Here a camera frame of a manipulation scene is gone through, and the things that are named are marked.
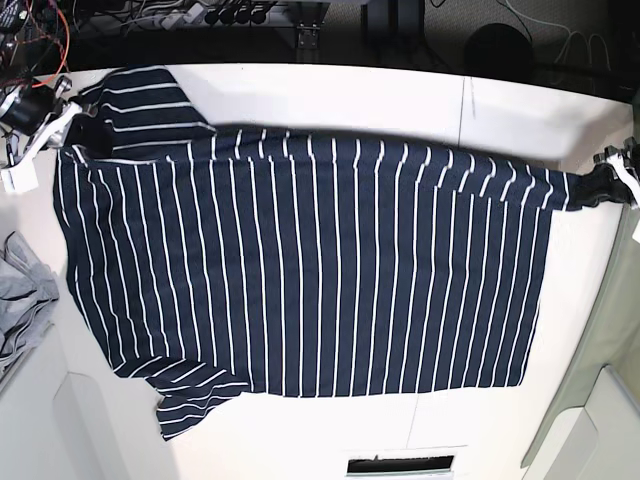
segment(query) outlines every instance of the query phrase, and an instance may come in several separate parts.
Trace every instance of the striped shirt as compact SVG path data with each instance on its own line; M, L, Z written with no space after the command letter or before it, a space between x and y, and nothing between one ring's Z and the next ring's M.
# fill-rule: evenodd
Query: striped shirt
M114 158L60 151L67 282L170 439L242 392L522 382L577 177L420 141L214 128L164 67L84 92Z

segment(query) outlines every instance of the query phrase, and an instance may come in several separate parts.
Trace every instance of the white clamp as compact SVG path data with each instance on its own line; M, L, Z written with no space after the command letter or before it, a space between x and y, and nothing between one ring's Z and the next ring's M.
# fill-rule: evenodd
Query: white clamp
M613 167L618 179L624 183L631 192L636 206L640 206L640 183L638 179L631 175L625 166L625 157L621 152L615 150L607 157L606 162ZM632 238L640 243L640 222L633 231Z
M33 136L22 156L16 156L15 164L0 170L4 189L9 194L20 194L38 188L38 177L33 163L36 155L58 132L71 124L73 117L82 113L77 103L68 103L62 114L49 124L44 124Z

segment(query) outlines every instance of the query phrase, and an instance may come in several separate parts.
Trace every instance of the white stripe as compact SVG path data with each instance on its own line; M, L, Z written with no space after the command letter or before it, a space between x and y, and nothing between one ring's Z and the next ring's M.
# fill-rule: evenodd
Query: white stripe
M80 147L80 146L78 145L78 146L73 146L72 148L73 148L74 152L76 152L76 155L78 156L78 160L80 160L80 163L81 163L82 165L86 166L86 165L87 165L87 161L85 160L85 158L84 158L84 157L82 156L82 154L80 153L80 148L84 148L84 147ZM74 157L73 157L73 155L70 155L70 154L68 154L68 153L66 153L66 152L65 152L65 155L67 155L67 158L71 158L72 160L73 160L73 158L74 158Z
M289 130L287 130L284 134L284 138L282 139L282 155L284 156L284 158L289 158L289 136L291 135L291 132L289 132Z
M229 382L229 383L222 383L220 385L214 385L211 388L215 390L216 388L247 387L247 386L248 385L246 382Z
M189 401L189 402L197 402L200 400L209 400L210 398L215 398L216 400L232 400L234 398L238 398L240 396L240 394L242 392L240 392L238 395L232 395L230 397L221 397L219 395L212 395L213 390L216 387L211 387L211 392L209 392L207 395L203 395L202 397L193 397L193 398L184 398L185 401ZM169 397L169 398L176 398L175 395L165 395L165 397Z
M153 375L151 375L150 378L156 378L158 377L158 375L162 375L163 373L165 373L167 370L172 369L173 367L180 365L181 363L186 362L187 359L186 358L182 358L180 360L178 360L177 362L173 362L172 364L167 365L166 367L161 368L160 370L158 370L156 373L154 373Z
M473 155L469 154L469 158L471 159L471 166L469 170L464 171L464 175L462 176L462 180L460 181L460 186L458 187L458 193L462 193L464 190L464 186L467 184L467 178L469 175L473 175L476 171L476 159Z
M407 157L409 156L409 145L404 144L404 151L402 154L402 160L398 163L396 167L396 177L395 177L395 199L393 204L393 250L394 250L394 258L393 258L393 288L391 290L391 312L389 314L389 338L387 340L387 352L386 352L386 361L384 367L384 379L382 380L383 385L383 393L387 393L387 381L389 379L389 362L391 360L391 339L393 338L393 326L395 324L395 315L396 315L396 295L398 291L398 263L400 262L400 252L398 250L398 210L399 210L399 190L400 190L400 173L402 172L402 167L407 161Z
M525 165L524 168L527 170L527 174L531 176L531 183L529 184L527 189L524 191L524 195L522 196L522 202L520 205L522 205L523 207L527 204L529 193L531 192L531 190L533 190L533 187L535 187L536 185L536 177L531 175L531 169L529 168L529 165Z
M127 288L127 283L124 280L124 268L122 267L122 257L120 256L120 243L116 239L115 233L113 231L113 222L111 221L111 217L113 216L113 204L114 204L113 195L111 195L111 190L109 189L106 182L104 181L104 177L102 175L101 170L98 170L98 178L100 179L100 183L102 183L105 190L107 191L107 194L109 195L109 212L107 213L107 222L109 223L109 233L111 234L111 239L113 240L115 250L116 250L116 259L118 261L118 272L120 274L120 281L122 282L122 293L124 296L124 309L127 315L127 319L129 320L129 323L131 323L131 335L133 336L133 351L136 357L140 357L140 353L138 352L138 336L136 335L136 328L135 328L135 325L133 324L133 319L131 318L131 311L129 310L129 297L127 295L127 293L129 292L129 289Z
M140 184L140 173L138 172L138 166L134 167L134 171L136 174L136 185L138 187L138 202L140 205L140 216L142 219L142 230L144 232L144 241L147 245L147 255L149 258L149 271L151 272L151 279L153 280L153 291L156 296L156 302L158 304L158 316L160 317L160 332L162 332L162 338L164 339L164 347L165 347L165 355L169 356L169 341L167 339L167 332L164 330L164 309L162 307L162 303L160 302L160 292L158 291L158 279L156 277L156 273L153 269L153 259L151 258L151 244L149 243L149 233L147 232L147 222L144 221L147 218L144 211L144 204L142 202L142 185ZM120 187L124 192L124 186L122 184L122 178L120 177L120 172L118 170L118 178L120 179ZM140 286L140 295L142 296L142 284L139 283Z
M67 218L67 214L66 214L66 209L64 206L64 195L62 194L62 160L60 158L60 150L58 150L58 194L60 196L60 210L62 211L62 217L64 218L65 223L67 224L68 228L71 228L69 225L69 220ZM83 224L83 232L82 232L86 238L86 232L84 231L84 224ZM90 257L91 256L91 252L88 249L88 244L87 244L87 255ZM89 327L89 331L91 332L91 334L95 337L95 333L93 331L93 327L91 325L91 323L89 322L89 317L87 316L87 310L84 306L84 301L82 300L82 297L80 296L80 282L78 281L78 267L77 265L74 267L74 283L76 286L76 298L78 299L78 303L80 304L80 309L82 310L82 316L85 320L85 323L87 324L87 326ZM109 349L109 341L107 340L107 350ZM111 363L111 354L109 352L109 355L107 355L107 361L109 362L109 365L111 367L113 367L113 364Z
M493 301L491 302L491 312L489 313L489 324L487 326L487 334L484 338L484 347L482 348L480 368L478 369L478 378L476 380L476 387L480 385L480 378L482 377L482 369L484 368L485 355L487 354L487 345L489 344L489 337L491 336L491 326L493 325L493 316L496 311L496 300L498 299L498 293L500 292L500 282L502 280L502 260L504 258L504 244L505 233L507 229L507 210L509 204L504 204L504 215L502 217L502 239L500 240L500 257L498 263L498 278L496 279L496 292L493 294Z
M260 228L260 216L258 215L258 201L256 199L256 175L255 166L251 157L247 157L249 161L249 172L251 174L251 199L253 201L253 220L256 226L256 236L258 238L258 253L260 257L260 286L262 288L262 330L264 335L264 377L266 391L269 392L269 335L267 333L267 288L264 276L264 250L262 247L262 229ZM285 341L284 341L284 323L282 325L282 385L284 394L284 371L285 371Z
M196 385L196 388L200 388L205 386L207 383L209 383L212 380L215 380L216 378L218 378L220 375L224 375L226 372L226 370L220 370L218 373L213 374L211 377L209 377L208 379L206 379L204 382L199 383L198 385Z
M236 160L240 160L240 144L242 143L242 129L238 130L238 135L236 135L236 145L233 149L236 154Z
M409 318L407 320L407 331L404 336L404 353L402 355L402 369L400 370L400 384L398 385L398 391L400 393L402 393L404 374L407 367L409 334L411 333L411 324L413 323L413 302L416 292L416 278L418 275L418 200L420 193L420 183L422 182L424 169L427 165L429 165L429 163L431 163L431 149L427 147L427 154L424 161L422 162L422 165L420 165L418 176L413 186L413 273L411 274L411 293L409 294L409 308L407 310Z
M140 143L130 143L128 145L119 145L117 147L113 147L113 151L116 150L126 150L129 148L137 148L137 147L156 147L159 145L186 145L190 143L191 140L166 140L166 141L157 141L157 142L140 142Z
M231 200L233 203L233 214L236 219L236 233L238 234L238 247L240 248L240 272L242 274L242 302L244 305L244 326L247 334L247 369L249 371L249 382L251 389L254 388L253 383L253 367L251 362L251 330L249 328L249 305L247 301L247 271L244 264L244 238L242 235L242 226L240 225L240 215L238 213L238 198L236 196L236 178L233 173L233 160L229 159L229 176L231 177Z
M213 299L211 297L211 280L209 279L209 262L207 261L207 245L204 241L204 232L202 231L202 215L200 213L200 199L198 198L198 189L196 187L196 179L194 173L194 159L191 144L187 144L187 156L190 164L191 191L193 192L193 204L196 206L196 219L198 222L198 235L200 236L200 248L202 249L202 271L204 273L204 281L207 288L207 308L209 311L209 329L211 332L211 349L213 354L213 364L218 364L218 351L216 348L216 333L213 325Z
M484 197L484 192L487 189L487 186L489 185L489 180L492 180L494 178L496 178L496 162L493 161L493 158L489 157L489 162L491 162L491 173L489 175L487 175L484 179L484 181L482 182L482 188L480 189L480 197Z
M118 373L118 370L120 370L122 367L124 367L125 365L128 365L129 362L122 362L120 365L118 365L116 368L114 368L112 371L113 373Z
M173 297L173 310L176 315L177 333L180 341L180 351L182 356L185 355L184 340L182 339L182 322L180 321L180 312L178 311L178 296L176 294L176 287L173 282L173 275L171 274L171 261L169 260L169 249L167 247L167 229L164 224L164 215L162 213L162 201L160 200L160 185L158 184L158 171L155 163L153 164L153 180L156 186L156 204L158 206L158 215L160 216L160 228L162 229L162 247L164 248L164 259L167 266L167 279L169 280L169 287L171 289L171 296Z
M340 303L342 302L342 248L340 245L340 210L338 207L338 151L336 139L331 139L331 153L333 162L333 205L334 218L336 222L336 260L338 264L338 285L336 286L336 348L335 358L333 361L333 389L331 396L336 395L338 383L338 354L340 353Z
M500 346L498 347L498 353L496 355L496 360L493 365L493 372L491 374L491 386L495 385L496 381L496 369L498 368L498 362L500 361L500 354L502 353L502 347L504 346L504 334L506 332L506 326L509 323L509 313L511 311L511 302L513 301L513 288L516 284L516 273L518 270L518 260L520 259L520 243L522 237L522 217L524 215L524 208L520 207L520 220L518 221L518 240L516 243L516 255L514 257L514 265L513 265L513 278L511 279L511 289L509 290L509 300L507 301L507 310L504 315L504 322L502 322L502 331L500 333Z
M192 388L192 387L190 385L180 385L178 387L156 388L156 390L158 392L164 394L165 392L177 392L179 390L186 390L188 388Z
M106 342L106 346L107 346L107 360L109 361L109 365L111 367L113 367L114 362L113 362L113 358L111 357L111 346L109 345L109 331L107 329L107 323L104 320L104 315L102 314L102 310L100 309L100 306L98 305L98 300L96 299L95 285L93 284L93 279L94 279L94 276L95 276L94 267L93 267L93 256L91 254L91 248L89 247L89 237L87 236L87 225L85 223L84 213L82 212L82 208L80 206L80 183L79 183L79 179L78 179L78 164L77 163L73 164L73 172L74 172L75 184L76 184L76 202L77 202L78 214L80 216L80 222L82 223L82 233L84 234L84 241L85 241L85 245L87 247L87 258L89 259L89 272L90 272L90 274L89 274L89 279L88 280L89 280L89 286L91 287L91 296L93 297L93 303L96 306L96 310L98 311L98 315L100 316L100 321L102 322L102 328L104 330L105 342ZM76 280L76 293L78 294L78 300L80 300L80 306L82 307L82 313L84 315L84 318L85 318L87 324L89 325L89 328L91 329L91 322L89 321L89 316L87 315L87 311L86 311L85 306L84 306L84 301L82 301L82 296L80 295L80 282L78 281L78 269L77 269L77 267L76 267L75 280Z
M80 152L77 151L76 147L73 147L74 150L76 150L76 153L78 154L78 156L80 155ZM102 229L100 228L100 223L98 221L98 215L99 215L99 209L98 209L98 200L97 200L97 193L96 193L96 186L93 184L93 182L91 181L91 170L89 170L89 174L87 176L87 180L88 182L91 184L91 190L93 192L93 206L95 208L95 213L96 213L96 229L98 231L98 238L100 239L100 246L102 247L102 258L104 259L104 282L105 282L105 286L107 287L107 302L109 304L109 313L111 313L111 316L113 317L113 321L116 325L116 336L118 337L118 348L120 351L120 357L122 358L122 361L126 361L126 359L124 358L124 348L122 345L122 334L120 332L120 321L118 316L115 314L115 312L113 311L113 298L111 296L111 286L109 285L109 275L108 275L108 269L107 269L107 251L106 248L104 246L104 233L102 232Z
M186 419L188 418L197 418L202 420L204 417L207 416L207 413L209 413L211 410L213 410L214 408L216 408L218 405L211 405L210 407L207 408L207 410L205 412L202 412L202 415L185 415L182 418L176 418L175 420L164 420L164 421L160 421L158 422L160 425L168 425L171 423L181 423L184 422Z
M507 180L507 183L504 184L504 190L502 190L502 195L500 196L500 201L501 202L505 201L505 199L507 198L507 193L509 192L509 187L511 187L513 182L516 181L516 170L515 170L515 168L513 168L513 165L511 165L511 162L509 162L509 161L507 161L507 165L509 165L509 168L511 169L511 178L509 180Z
M551 184L551 179L549 178L549 170L545 170L545 176L547 177L547 183L549 184L549 191L544 196L544 201L542 202L542 207L540 207L540 208L542 208L542 210L547 208L547 202L549 201L549 198L551 197L551 194L553 193L553 185Z
M529 332L529 341L527 342L527 350L525 351L524 357L522 358L522 364L520 366L520 380L518 380L518 385L522 383L522 379L524 378L524 367L529 360L529 355L531 355L533 334L536 331L536 327L538 326L538 319L540 318L540 300L539 299L538 299L538 304L536 306L536 313L533 318L534 318L533 325L531 326L531 332Z
M566 212L567 205L569 205L569 184L567 183L567 174L565 172L562 172L562 179L564 180L564 190L567 194L566 198L564 199L564 203L562 204L562 211Z
M214 155L213 147L215 145L212 143L211 155ZM222 236L222 224L220 222L220 209L218 208L218 199L216 197L216 181L213 175L213 162L209 163L209 179L211 180L211 197L213 199L213 208L216 212L216 226L218 228L218 242L220 244L220 264L222 267L222 280L224 284L224 299L225 306L227 309L227 333L229 334L229 357L231 362L231 374L236 374L236 360L235 360L235 352L233 348L233 330L231 329L231 307L229 302L229 280L227 279L227 261L224 254L224 240Z
M422 341L420 345L420 356L418 357L418 373L416 374L416 389L415 393L418 393L420 389L420 377L422 376L422 360L424 359L424 344L427 336L427 326L429 325L429 318L431 317L431 297L433 296L433 281L435 280L435 266L436 266L436 210L438 208L438 188L433 187L433 200L431 205L431 263L429 273L429 291L427 293L427 307L424 311L424 324L422 326Z
M147 362L143 363L142 365L140 365L138 368L136 368L133 372L131 372L131 373L130 373L129 375L127 375L127 376L128 376L129 378L133 378L133 377L136 375L136 373L138 373L138 372L139 372L140 370L142 370L144 367L146 367L146 366L148 366L148 365L152 364L153 362L157 362L157 361L158 361L158 360L160 360L161 358L162 358L162 357L155 357L155 358L152 358L151 360L149 360L149 361L147 361Z
M193 372L196 372L198 370L200 370L202 367L204 367L205 364L201 363L199 365L196 365L195 367L193 367L191 370L189 370L187 373L185 373L184 375L180 375L178 378L176 378L175 380L172 380L172 382L178 383L181 382L182 380L184 380L185 378L187 378L189 375L191 375Z
M469 260L471 258L471 236L473 233L473 204L475 197L471 195L469 199L469 224L467 226L467 254L464 272L464 287L462 288L462 301L460 302L460 312L458 313L458 321L456 323L456 336L453 340L453 348L451 350L451 364L449 365L449 377L447 379L447 388L451 388L451 379L453 377L453 364L457 358L458 338L460 336L460 324L462 323L462 313L464 312L465 302L467 300L467 288L469 286Z
M91 160L91 163L93 165L100 165L101 163L104 163L106 165L127 165L127 166L131 166L131 165L152 165L156 162L158 162L159 159L144 159L144 160L129 160L126 158L101 158L99 160L94 159Z
M209 398L209 400L223 400L224 401L224 400L233 400L236 397L216 397L214 395L211 395L208 398ZM183 404L180 404L180 405L176 405L175 407L166 407L166 408L158 407L156 409L156 411L158 411L158 412L171 412L173 410L180 410L181 408L184 408L184 407L194 407L194 408L197 408L198 410L207 410L210 407L210 405L209 405L209 402L207 402L204 406L196 405L195 403L183 403Z
M200 331L198 330L198 321L196 315L195 300L193 295L193 283L191 282L191 269L189 268L189 252L187 251L187 239L184 232L184 220L182 218L182 203L180 202L180 196L178 195L177 178L176 178L176 165L175 162L167 155L167 161L171 165L171 176L173 181L171 185L173 187L173 198L176 202L176 210L178 212L178 225L180 226L180 240L182 245L182 261L184 265L184 274L187 279L187 286L189 287L189 304L191 305L191 321L193 322L193 334L196 342L196 359L202 361L202 346L200 345Z
M60 150L57 152L58 160L58 198L60 199L60 212L62 213L62 219L67 228L69 227L69 219L67 218L67 212L64 208L64 195L62 194L62 158L60 157Z
M447 277L447 289L444 293L444 305L442 306L442 319L438 324L438 348L436 358L433 362L433 378L431 381L431 391L436 389L436 378L440 368L440 351L442 349L442 334L444 333L447 310L449 309L449 298L451 298L451 281L453 280L453 232L456 223L456 192L451 192L451 227L449 232L449 275Z
M351 354L351 379L349 381L349 396L353 396L353 378L356 371L356 346L358 343L358 327L360 324L360 198L358 185L358 162L360 161L361 146L360 139L356 139L356 156L353 160L353 204L354 204L354 226L356 231L356 295L353 307L353 319L355 322L353 334L353 346Z
M304 353L304 312L303 312L303 302L304 302L304 275L302 271L302 244L300 242L300 216L298 214L298 186L296 180L296 170L295 170L295 161L293 157L289 157L289 161L291 163L291 188L293 191L293 216L296 224L296 247L298 249L298 283L299 283L299 291L298 291L298 299L299 299L299 321L300 321L300 372L298 378L298 396L302 396L302 372L303 368L303 353ZM282 243L280 241L280 223L278 221L278 201L276 195L276 181L275 181L275 171L273 165L273 158L269 156L269 162L271 163L271 189L273 191L273 208L274 215L276 215L276 233L278 234L278 253L280 255L280 313L282 315L282 324L284 325L284 266L282 262Z
M149 324L147 323L147 306L144 303L144 297L142 295L142 275L140 273L140 263L138 262L138 253L136 252L133 238L131 236L131 230L129 229L129 223L127 222L127 198L125 195L124 185L122 183L122 176L120 174L120 168L116 168L116 175L118 176L118 183L120 185L120 195L122 197L122 223L124 224L124 228L127 232L127 239L129 240L129 246L131 247L131 251L133 252L133 263L136 267L136 278L138 279L138 295L140 296L140 306L142 308L142 323L144 325L145 330L147 331L147 336L149 337L149 353L151 356L155 355L154 347L153 347L153 336L151 335L151 330L149 329Z
M218 138L218 134L214 133L211 136L211 160L217 160L216 158L216 140Z
M378 289L380 286L380 213L378 211L379 208L379 197L380 197L380 163L382 162L382 158L384 157L385 145L384 141L380 140L380 154L378 155L378 159L376 160L375 167L373 168L374 175L374 227L375 227L375 235L376 235L376 277L373 286L373 317L371 320L371 339L370 339L370 347L369 347L369 368L367 373L367 395L371 392L371 371L373 368L373 353L374 353L374 339L376 332L376 324L378 320Z
M261 160L264 160L264 140L267 138L267 130L262 129L262 135L260 135L260 141L258 142L258 156Z
M201 127L207 130L216 131L214 127L204 122L186 122L186 123L160 123L154 125L138 125L135 127L116 127L114 121L107 118L104 123L109 123L114 132L143 132L147 130L165 130L172 128L195 128Z
M119 95L121 93L135 93L135 92L143 92L143 91L150 91L150 90L162 90L165 88L179 88L179 85L174 82L174 83L153 83L151 85L141 85L139 87L130 87L130 88L122 88L122 89L103 88L102 91L100 92L100 96L98 96L98 99L95 100L92 105L97 105L98 102L102 100L102 97L104 96L105 93L115 93L116 95Z
M104 86L104 82L109 80L110 78L119 77L122 75L131 75L132 73L138 73L138 72L150 72L153 70L165 70L167 72L169 71L167 70L167 67L165 67L164 65L154 65L152 67L132 68L131 70L125 70L123 72L111 72L105 75L105 77L97 85L87 88L86 90L82 90L80 93L82 95L87 95L90 92L93 92L94 90L102 88Z
M178 85L175 82L171 82L171 83L153 83L151 85L141 85L139 87L129 87L129 88L119 88L117 90L111 89L111 88L104 88L102 90L103 93L105 92L109 92L109 93L133 93L133 92L143 92L146 90L160 90L163 88L176 88L176 87L180 87L180 85Z
M447 163L447 165L445 165L445 167L440 172L440 179L438 180L438 188L442 188L444 177L446 176L447 172L451 170L451 167L453 167L453 151L449 150L449 163Z
M522 306L520 307L520 317L518 318L518 328L516 329L516 335L513 337L513 345L511 346L511 354L509 355L509 364L507 367L506 383L509 383L509 375L511 374L511 366L513 364L513 354L516 351L516 345L518 338L520 337L520 329L522 328L522 320L524 318L524 309L527 305L527 299L529 297L529 287L531 287L531 274L533 273L533 261L536 253L536 241L538 238L538 218L540 217L540 210L536 209L536 219L533 223L533 240L531 243L531 259L529 260L529 276L527 278L527 287L524 291L524 297L522 300Z
M318 172L316 157L313 154L313 140L307 137L307 153L311 158L311 177L313 180L313 214L316 221L316 250L318 253L318 350L316 356L316 397L320 395L320 360L322 351L322 245L320 242L320 217L318 207Z
M185 108L191 107L191 102L170 102L170 103L156 103L154 105L140 105L138 107L118 108L109 102L105 102L100 105L100 108L107 107L109 110L113 110L118 113L133 113L133 112L146 112L148 110L162 110L171 108Z
M478 324L478 313L480 311L480 302L484 296L484 281L487 273L487 251L489 249L489 226L491 224L491 198L487 200L487 218L485 220L484 230L484 252L482 254L482 277L480 279L480 287L478 288L478 300L476 302L475 312L473 314L473 326L471 327L471 338L469 339L469 346L467 347L467 360L464 366L464 374L462 375L462 385L465 386L465 380L467 379L467 372L469 371L469 361L471 360L471 350L473 348L473 340L476 336L476 326Z

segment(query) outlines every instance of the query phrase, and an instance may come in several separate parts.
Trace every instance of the orange wire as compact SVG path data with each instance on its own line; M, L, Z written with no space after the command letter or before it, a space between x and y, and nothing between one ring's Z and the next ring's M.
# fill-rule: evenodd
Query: orange wire
M56 78L60 74L60 72L62 71L62 67L64 67L65 63L67 62L67 55L69 54L69 42L71 40L71 31L69 29L69 24L67 23L67 19L65 18L64 14L60 11L60 9L57 9L57 10L58 10L58 16L60 17L60 20L62 20L62 24L64 25L65 35L67 36L67 41L65 42L65 47L64 47L64 53L62 54L62 58L60 59L60 66L58 67L58 70L56 70L56 72L53 75L49 76L46 80L40 83L36 83L32 88L43 87L48 83L50 83L54 78Z

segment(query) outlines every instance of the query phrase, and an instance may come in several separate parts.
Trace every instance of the white connector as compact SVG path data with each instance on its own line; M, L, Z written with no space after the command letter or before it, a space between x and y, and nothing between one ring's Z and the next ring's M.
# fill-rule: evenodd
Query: white connector
M160 21L160 26L165 30L173 30L184 23L184 16L180 10L173 10Z
M204 20L207 9L201 3L194 3L189 11L184 15L184 21L189 24L199 24Z

